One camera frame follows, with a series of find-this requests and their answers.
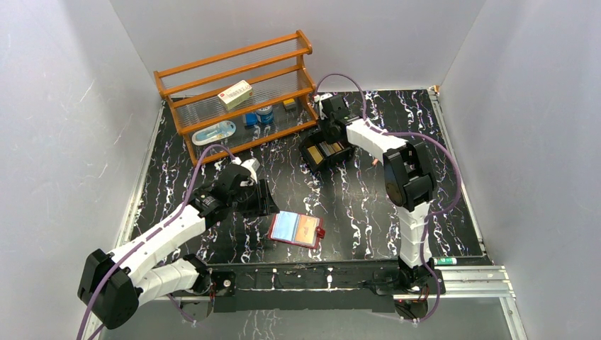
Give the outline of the red card holder wallet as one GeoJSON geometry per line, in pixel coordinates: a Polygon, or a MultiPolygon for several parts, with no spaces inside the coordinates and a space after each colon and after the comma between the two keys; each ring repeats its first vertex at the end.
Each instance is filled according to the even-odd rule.
{"type": "Polygon", "coordinates": [[[275,214],[268,232],[270,240],[308,249],[317,249],[324,237],[323,219],[288,211],[275,214]]]}

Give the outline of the black plastic card tray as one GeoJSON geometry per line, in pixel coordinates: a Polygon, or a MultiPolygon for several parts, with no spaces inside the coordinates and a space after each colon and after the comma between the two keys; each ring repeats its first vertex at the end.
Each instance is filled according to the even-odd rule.
{"type": "Polygon", "coordinates": [[[298,148],[312,174],[319,174],[350,160],[355,147],[345,140],[327,142],[321,131],[310,133],[298,148]]]}

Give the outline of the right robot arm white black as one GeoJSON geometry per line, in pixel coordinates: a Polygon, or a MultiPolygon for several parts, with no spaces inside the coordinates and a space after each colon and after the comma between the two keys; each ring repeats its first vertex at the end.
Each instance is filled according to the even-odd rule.
{"type": "Polygon", "coordinates": [[[410,143],[374,127],[351,113],[344,99],[330,93],[316,95],[319,125],[327,142],[346,142],[383,164],[384,187],[397,207],[400,273],[395,282],[408,293],[427,284],[432,265],[427,236],[427,215],[437,183],[423,143],[410,143]]]}

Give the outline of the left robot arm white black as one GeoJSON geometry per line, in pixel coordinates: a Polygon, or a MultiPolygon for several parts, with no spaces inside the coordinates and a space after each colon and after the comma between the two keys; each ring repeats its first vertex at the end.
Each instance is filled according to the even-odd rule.
{"type": "Polygon", "coordinates": [[[88,255],[77,291],[87,314],[116,329],[155,298],[180,290],[195,295],[216,290],[212,269],[194,254],[169,265],[159,263],[233,213],[246,218],[278,213],[266,180],[257,177],[259,167],[255,158],[235,159],[213,183],[194,190],[144,234],[109,252],[97,249],[88,255]]]}

